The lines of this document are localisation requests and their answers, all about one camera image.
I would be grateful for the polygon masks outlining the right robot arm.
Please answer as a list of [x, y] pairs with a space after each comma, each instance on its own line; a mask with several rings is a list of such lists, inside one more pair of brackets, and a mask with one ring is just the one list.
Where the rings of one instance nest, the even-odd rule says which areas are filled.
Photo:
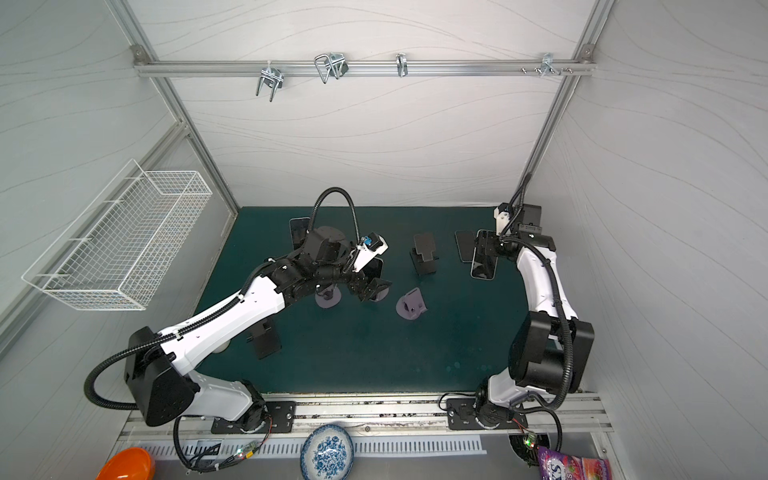
[[508, 259], [523, 279], [528, 305], [507, 367], [476, 392], [476, 422], [486, 429], [531, 413], [553, 416], [578, 390], [595, 338], [593, 326], [567, 300], [554, 239], [540, 226], [541, 208], [524, 202], [531, 178], [526, 174], [511, 199], [495, 209], [496, 229], [480, 230], [474, 240], [471, 277], [492, 280], [498, 260]]

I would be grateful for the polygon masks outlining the white phone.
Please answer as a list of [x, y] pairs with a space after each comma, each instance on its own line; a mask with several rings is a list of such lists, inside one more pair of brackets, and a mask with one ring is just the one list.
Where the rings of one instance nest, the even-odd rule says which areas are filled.
[[479, 256], [476, 254], [476, 242], [474, 258], [471, 262], [470, 276], [477, 280], [493, 280], [496, 274], [498, 257]]

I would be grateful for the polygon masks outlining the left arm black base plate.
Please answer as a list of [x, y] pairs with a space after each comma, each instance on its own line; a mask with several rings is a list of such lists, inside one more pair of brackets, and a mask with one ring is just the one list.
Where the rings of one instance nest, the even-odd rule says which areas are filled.
[[295, 401], [255, 402], [241, 417], [227, 421], [216, 417], [212, 434], [290, 433], [295, 418]]

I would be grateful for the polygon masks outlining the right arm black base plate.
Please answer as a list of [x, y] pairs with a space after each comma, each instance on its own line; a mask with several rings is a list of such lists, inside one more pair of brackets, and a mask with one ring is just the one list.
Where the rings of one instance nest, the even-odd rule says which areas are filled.
[[446, 413], [448, 428], [452, 431], [525, 431], [528, 428], [524, 416], [492, 403], [477, 406], [474, 397], [440, 400], [439, 408]]

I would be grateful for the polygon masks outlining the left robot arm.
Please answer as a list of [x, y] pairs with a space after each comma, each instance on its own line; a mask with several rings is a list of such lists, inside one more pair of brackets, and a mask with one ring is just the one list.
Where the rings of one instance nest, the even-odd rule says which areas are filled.
[[332, 295], [340, 284], [360, 301], [386, 297], [382, 279], [385, 239], [357, 233], [353, 240], [309, 216], [292, 252], [257, 266], [243, 286], [188, 320], [153, 332], [144, 327], [128, 348], [97, 364], [83, 391], [92, 404], [141, 413], [146, 425], [182, 417], [219, 418], [244, 432], [267, 418], [266, 402], [248, 381], [226, 381], [197, 372], [197, 366], [240, 333], [309, 296]]

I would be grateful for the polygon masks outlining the teal phone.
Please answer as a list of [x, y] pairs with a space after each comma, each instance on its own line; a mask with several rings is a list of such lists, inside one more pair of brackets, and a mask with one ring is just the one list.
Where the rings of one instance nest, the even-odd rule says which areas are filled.
[[382, 275], [383, 260], [381, 258], [371, 259], [361, 270], [368, 279], [378, 279]]
[[461, 230], [454, 234], [459, 259], [462, 263], [471, 263], [474, 258], [476, 234], [472, 231]]

